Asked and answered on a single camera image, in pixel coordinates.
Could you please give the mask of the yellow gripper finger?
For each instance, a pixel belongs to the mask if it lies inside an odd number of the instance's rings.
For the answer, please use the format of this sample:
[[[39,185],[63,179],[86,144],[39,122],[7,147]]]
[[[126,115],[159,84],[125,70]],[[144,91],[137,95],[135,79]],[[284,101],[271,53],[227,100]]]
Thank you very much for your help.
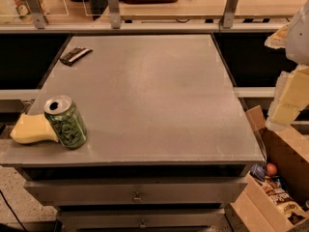
[[[309,67],[298,65],[292,72],[281,72],[274,100],[267,113],[266,127],[282,131],[309,105]]]
[[[265,46],[273,49],[285,48],[289,26],[290,24],[287,23],[270,35],[265,41]]]

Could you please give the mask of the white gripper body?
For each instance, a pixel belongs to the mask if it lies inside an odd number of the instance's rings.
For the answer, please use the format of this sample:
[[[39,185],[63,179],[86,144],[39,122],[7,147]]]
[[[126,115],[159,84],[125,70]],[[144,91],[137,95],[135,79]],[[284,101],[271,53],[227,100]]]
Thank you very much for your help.
[[[309,64],[309,0],[290,22],[286,37],[286,56],[298,64]]]

